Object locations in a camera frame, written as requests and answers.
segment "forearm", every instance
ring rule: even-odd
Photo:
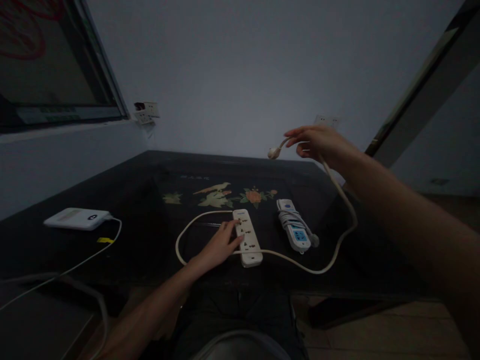
[[[480,322],[480,236],[365,156],[343,171],[362,204],[444,300],[470,350]]]
[[[120,321],[108,336],[99,359],[137,359],[169,310],[204,273],[202,264],[193,258]]]

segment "tile floor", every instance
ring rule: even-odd
[[[292,297],[310,360],[468,359],[460,334],[441,303],[413,302],[329,330],[309,327],[305,305],[323,298]]]

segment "table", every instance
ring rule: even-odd
[[[222,208],[209,203],[213,191],[224,185]],[[320,246],[304,255],[293,251],[280,226],[276,199],[292,199]],[[322,275],[309,274],[289,262],[264,255],[261,266],[245,269],[232,256],[203,276],[199,287],[283,287],[291,292],[328,296],[310,310],[313,326],[328,328],[372,312],[413,300],[431,300],[435,294],[407,259],[391,243],[362,206],[350,197],[359,227],[349,235],[335,265]],[[118,241],[72,275],[105,294],[111,315],[126,300],[129,286],[158,285],[181,268],[175,240],[196,215],[214,210],[249,211],[260,246],[283,253],[311,269],[331,259],[339,235],[350,216],[327,175],[314,163],[232,156],[146,151],[97,176],[69,188],[0,222],[4,239],[0,276],[64,271],[97,252],[99,237],[113,237],[118,224],[109,221],[91,232],[53,229],[43,221],[67,207],[108,210],[123,221]],[[201,218],[185,233],[180,251],[187,261],[216,231],[206,223],[230,220],[229,214]],[[85,306],[96,305],[55,285],[46,292],[69,297]]]

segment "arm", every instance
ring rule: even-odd
[[[480,356],[480,236],[398,181],[330,127],[291,130],[287,147],[337,170],[420,275],[439,293],[473,358]]]
[[[123,318],[108,336],[98,359],[137,359],[180,297],[203,274],[223,263],[242,242],[243,236],[239,236],[229,243],[237,222],[223,222],[200,254]]]

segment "hand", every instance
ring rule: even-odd
[[[208,244],[192,259],[205,273],[223,263],[240,245],[244,239],[243,235],[230,242],[232,230],[239,222],[239,220],[222,222]]]
[[[299,143],[296,153],[301,158],[311,158],[321,163],[323,157],[325,162],[339,173],[347,169],[352,161],[365,156],[329,126],[301,126],[287,131],[285,136],[292,137],[286,144],[287,148]]]

